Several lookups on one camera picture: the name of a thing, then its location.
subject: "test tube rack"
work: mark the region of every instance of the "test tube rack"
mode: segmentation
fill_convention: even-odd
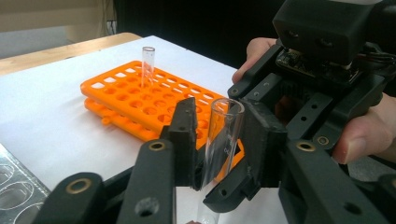
[[[197,143],[206,143],[210,106],[223,96],[154,68],[153,82],[142,86],[142,63],[132,61],[84,81],[81,92],[84,105],[102,118],[104,125],[114,124],[143,141],[159,138],[169,125],[177,102],[195,97]]]

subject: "glass test tube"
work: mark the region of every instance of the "glass test tube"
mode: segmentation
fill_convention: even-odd
[[[154,74],[154,58],[155,48],[143,47],[142,48],[142,81],[141,87],[145,87],[145,82],[152,85]]]
[[[202,224],[216,224],[219,221],[219,213],[210,210],[203,200],[232,169],[233,154],[244,112],[245,108],[241,103],[228,98],[217,99],[211,105],[203,185],[198,203],[197,221]]]

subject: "wooden table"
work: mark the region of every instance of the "wooden table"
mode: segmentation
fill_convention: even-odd
[[[76,57],[101,49],[107,49],[139,38],[141,37],[138,35],[122,33],[59,48],[45,49],[20,56],[5,58],[0,60],[0,75],[18,72],[46,63],[58,62],[60,60]]]

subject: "dark background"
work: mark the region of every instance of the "dark background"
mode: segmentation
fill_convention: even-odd
[[[156,35],[239,68],[248,42],[277,37],[272,19],[284,0],[115,0],[117,32]]]

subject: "human finger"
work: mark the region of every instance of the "human finger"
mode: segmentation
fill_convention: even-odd
[[[396,137],[395,114],[396,99],[384,93],[378,105],[369,108],[366,115],[354,118],[346,125],[332,157],[345,164],[387,150]]]
[[[260,57],[275,44],[276,40],[273,38],[258,37],[250,40],[247,45],[247,60],[244,64],[233,74],[233,83],[238,82],[245,72],[256,63]]]

